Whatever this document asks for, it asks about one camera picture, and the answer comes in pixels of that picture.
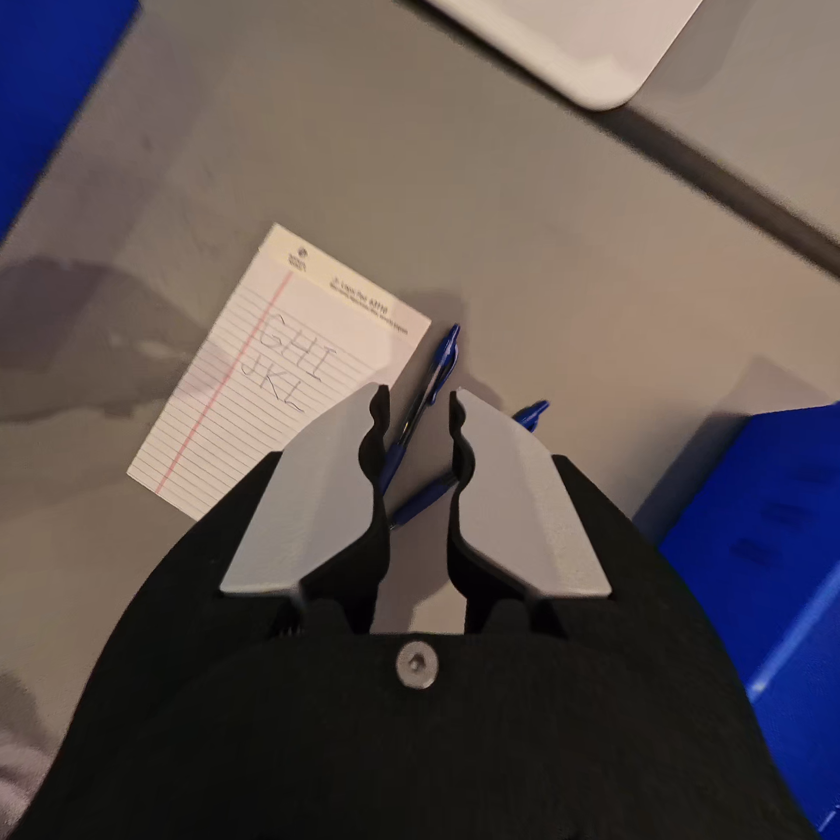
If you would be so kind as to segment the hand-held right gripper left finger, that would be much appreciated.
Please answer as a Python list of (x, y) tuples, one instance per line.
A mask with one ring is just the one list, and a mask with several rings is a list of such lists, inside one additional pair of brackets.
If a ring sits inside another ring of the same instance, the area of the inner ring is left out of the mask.
[(219, 600), (281, 599), (300, 627), (316, 602), (332, 602), (351, 632), (371, 631), (390, 561), (379, 477), (390, 421), (387, 385), (363, 385), (311, 422), (282, 450), (260, 492), (251, 475), (236, 497), (236, 543), (219, 580)]

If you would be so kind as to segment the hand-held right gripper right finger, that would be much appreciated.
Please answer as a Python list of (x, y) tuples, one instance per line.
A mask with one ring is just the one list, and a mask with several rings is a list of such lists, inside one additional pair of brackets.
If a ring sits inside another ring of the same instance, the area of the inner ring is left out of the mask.
[(465, 598), (465, 633), (500, 602), (524, 625), (545, 605), (613, 594), (571, 493), (535, 435), (464, 387), (449, 399), (456, 488), (448, 517), (448, 576)]

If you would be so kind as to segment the blue retractable pen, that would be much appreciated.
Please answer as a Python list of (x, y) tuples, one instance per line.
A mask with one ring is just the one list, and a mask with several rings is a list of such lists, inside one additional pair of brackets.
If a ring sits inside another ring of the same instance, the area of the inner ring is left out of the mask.
[(382, 495), (386, 493), (403, 462), (407, 448), (421, 423), (425, 411), (435, 404), (438, 394), (457, 364), (460, 332), (460, 324), (455, 323), (440, 341), (428, 369), (416, 389), (414, 398), (405, 412), (398, 434), (387, 449), (379, 480), (379, 490)]
[[(517, 424), (533, 433), (539, 424), (539, 419), (550, 407), (547, 400), (537, 401), (525, 406), (511, 416)], [(389, 519), (389, 529), (395, 531), (405, 526), (420, 513), (432, 507), (439, 499), (446, 496), (457, 484), (457, 476), (450, 468), (408, 498)]]

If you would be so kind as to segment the white lined notepad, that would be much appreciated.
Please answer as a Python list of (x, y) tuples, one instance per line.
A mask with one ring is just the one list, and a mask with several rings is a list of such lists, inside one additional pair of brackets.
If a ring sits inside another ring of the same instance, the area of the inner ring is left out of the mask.
[(128, 467), (198, 520), (362, 386), (393, 387), (430, 318), (273, 224)]

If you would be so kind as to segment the blue plastic bin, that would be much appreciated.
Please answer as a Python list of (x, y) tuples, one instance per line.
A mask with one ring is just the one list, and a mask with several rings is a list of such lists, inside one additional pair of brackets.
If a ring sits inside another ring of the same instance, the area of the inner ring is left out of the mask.
[(1, 2), (1, 236), (140, 10), (137, 1)]
[(633, 516), (717, 629), (764, 739), (839, 838), (839, 405), (715, 412)]

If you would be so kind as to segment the person's leg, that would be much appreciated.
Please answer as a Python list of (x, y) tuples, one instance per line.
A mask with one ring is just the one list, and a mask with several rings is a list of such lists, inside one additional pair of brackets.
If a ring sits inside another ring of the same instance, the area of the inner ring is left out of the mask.
[(31, 805), (56, 753), (35, 698), (12, 673), (1, 674), (1, 838)]

